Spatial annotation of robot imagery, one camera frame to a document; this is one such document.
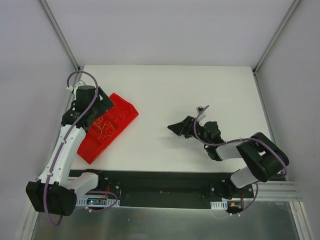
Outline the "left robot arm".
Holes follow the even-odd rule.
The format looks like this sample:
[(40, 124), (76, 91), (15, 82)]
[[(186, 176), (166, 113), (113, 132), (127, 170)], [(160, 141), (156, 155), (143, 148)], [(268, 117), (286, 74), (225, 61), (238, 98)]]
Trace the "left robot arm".
[(69, 181), (77, 151), (94, 121), (114, 106), (100, 87), (82, 85), (64, 113), (58, 141), (50, 160), (36, 181), (28, 182), (26, 194), (35, 211), (70, 216), (77, 200), (87, 192), (99, 195), (106, 183), (94, 171), (85, 171)]

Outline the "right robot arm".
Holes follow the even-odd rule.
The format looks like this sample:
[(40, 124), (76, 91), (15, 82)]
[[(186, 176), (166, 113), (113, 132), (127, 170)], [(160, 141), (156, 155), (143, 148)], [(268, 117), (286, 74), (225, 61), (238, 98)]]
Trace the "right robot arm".
[(225, 142), (216, 121), (208, 121), (202, 126), (192, 116), (167, 128), (179, 137), (195, 138), (203, 143), (213, 161), (244, 160), (246, 167), (233, 173), (225, 184), (226, 194), (233, 198), (241, 194), (248, 184), (269, 181), (290, 163), (287, 155), (261, 132), (243, 140)]

